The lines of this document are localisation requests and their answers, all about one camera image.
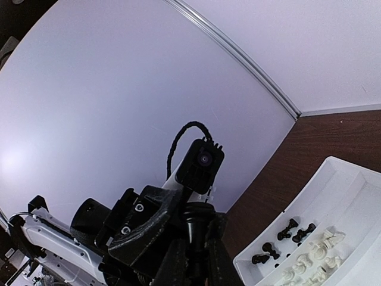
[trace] black pawn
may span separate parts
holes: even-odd
[[[265,264],[268,261],[268,259],[270,259],[270,256],[268,256],[266,254],[265,255],[256,254],[251,258],[251,263],[252,264],[258,264],[258,263]]]
[[[262,246],[262,250],[265,252],[268,252],[270,254],[270,256],[272,256],[273,259],[275,259],[275,260],[277,260],[280,257],[280,255],[277,254],[275,250],[273,250],[273,246],[271,245],[271,243],[265,243]]]
[[[295,221],[295,219],[290,219],[289,225],[284,230],[278,233],[278,236],[277,236],[278,240],[281,241],[281,240],[284,240],[285,238],[290,238],[291,234],[289,234],[288,232],[290,231],[290,229],[296,228],[298,226],[299,224]]]
[[[292,241],[295,243],[300,243],[303,238],[305,238],[308,234],[313,232],[316,229],[316,226],[313,223],[310,223],[308,228],[303,231],[302,229],[299,229],[298,232],[294,237],[292,237]]]

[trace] screw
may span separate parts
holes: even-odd
[[[121,234],[129,234],[131,232],[131,229],[128,226],[124,226],[121,229]]]
[[[135,210],[137,212],[142,212],[142,211],[144,211],[144,206],[142,204],[137,204],[135,207]]]

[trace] metal strip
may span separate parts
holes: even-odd
[[[210,23],[199,12],[195,11],[182,0],[163,0],[170,6],[178,10],[191,22],[196,24],[211,39],[215,40],[220,47],[228,52],[236,61],[238,61],[253,77],[255,77],[266,90],[282,105],[287,113],[296,121],[301,112],[295,104],[287,97],[279,86],[264,72],[264,70],[239,46],[237,46],[228,36],[220,29]]]

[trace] brown wooden surface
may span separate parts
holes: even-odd
[[[235,257],[284,210],[325,158],[381,172],[381,111],[302,117],[229,210],[224,243]]]

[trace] robotic arm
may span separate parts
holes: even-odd
[[[127,189],[112,209],[87,199],[70,227],[37,196],[6,221],[8,231],[73,286],[243,285],[221,242],[226,215],[207,203],[223,159],[222,146],[197,139],[161,188]]]

